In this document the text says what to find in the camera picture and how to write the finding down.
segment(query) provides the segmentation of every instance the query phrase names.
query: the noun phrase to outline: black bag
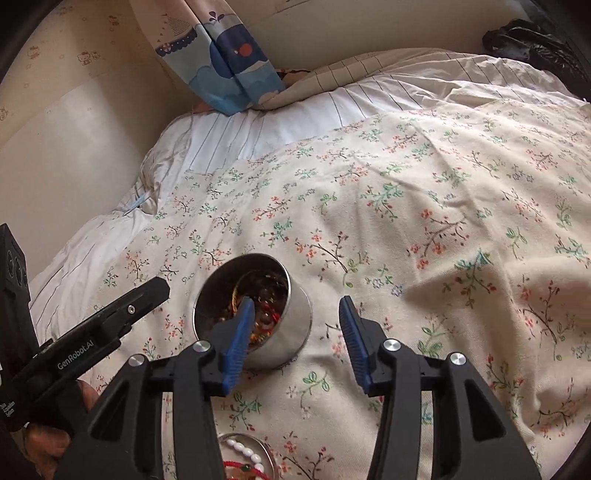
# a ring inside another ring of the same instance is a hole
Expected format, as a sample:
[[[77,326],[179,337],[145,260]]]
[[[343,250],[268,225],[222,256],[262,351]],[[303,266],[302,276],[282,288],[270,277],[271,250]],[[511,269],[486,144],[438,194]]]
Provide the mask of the black bag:
[[[487,32],[482,44],[489,55],[529,63],[556,75],[578,97],[591,101],[591,82],[573,50],[559,38],[526,20],[513,20]]]

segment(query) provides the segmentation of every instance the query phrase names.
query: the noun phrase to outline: red circle on curtain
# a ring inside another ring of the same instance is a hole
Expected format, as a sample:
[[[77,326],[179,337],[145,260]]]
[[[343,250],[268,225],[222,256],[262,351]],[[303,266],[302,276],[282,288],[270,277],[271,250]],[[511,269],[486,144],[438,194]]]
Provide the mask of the red circle on curtain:
[[[242,44],[242,46],[238,49],[238,53],[243,57],[248,57],[252,53],[252,46],[249,43]]]

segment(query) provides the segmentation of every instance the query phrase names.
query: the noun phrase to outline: blanket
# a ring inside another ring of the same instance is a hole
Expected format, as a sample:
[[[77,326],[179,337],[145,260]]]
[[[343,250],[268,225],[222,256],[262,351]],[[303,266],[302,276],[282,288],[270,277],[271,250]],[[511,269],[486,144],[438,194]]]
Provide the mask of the blanket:
[[[215,174],[187,171],[88,313],[155,275],[170,300],[87,380],[100,392],[134,353],[179,353],[208,276],[263,252],[305,289],[312,331],[288,365],[245,372],[214,399],[220,434],[265,439],[286,479],[366,477],[382,399],[364,396],[349,365],[347,294],[416,352],[465,353],[549,478],[591,420],[590,115],[513,100],[382,113]],[[171,395],[163,408],[170,429]],[[430,478],[428,397],[421,422],[419,478]],[[163,452],[174,478],[170,431]]]

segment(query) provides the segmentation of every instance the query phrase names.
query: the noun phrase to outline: silver screw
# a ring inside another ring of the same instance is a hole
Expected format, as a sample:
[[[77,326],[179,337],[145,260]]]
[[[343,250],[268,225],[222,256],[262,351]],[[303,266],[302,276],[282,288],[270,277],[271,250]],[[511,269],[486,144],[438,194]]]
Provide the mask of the silver screw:
[[[460,352],[454,352],[449,356],[454,365],[463,365],[466,363],[466,355]]]
[[[132,367],[139,367],[141,364],[144,363],[145,357],[143,355],[132,355],[127,360]]]
[[[388,338],[384,340],[384,348],[388,352],[398,352],[401,347],[402,344],[395,338]]]
[[[193,350],[199,353],[207,352],[212,347],[212,344],[207,340],[199,340],[193,344]]]

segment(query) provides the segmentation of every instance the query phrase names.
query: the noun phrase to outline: blue gripper pad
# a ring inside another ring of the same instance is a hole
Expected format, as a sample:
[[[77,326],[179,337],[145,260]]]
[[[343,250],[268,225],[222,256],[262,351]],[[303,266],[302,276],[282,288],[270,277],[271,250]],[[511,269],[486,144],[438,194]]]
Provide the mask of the blue gripper pad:
[[[255,321],[254,302],[249,298],[244,298],[240,302],[238,312],[236,312],[236,316],[232,321],[236,322],[234,336],[229,347],[220,353],[224,395],[228,395],[236,386],[242,372],[242,365],[248,351],[248,341]]]
[[[351,297],[347,296],[340,299],[340,329],[345,338],[355,380],[357,380],[357,384],[363,388],[363,392],[367,395],[372,385],[372,378],[368,350],[365,347],[359,330],[361,321],[362,319],[357,314]]]

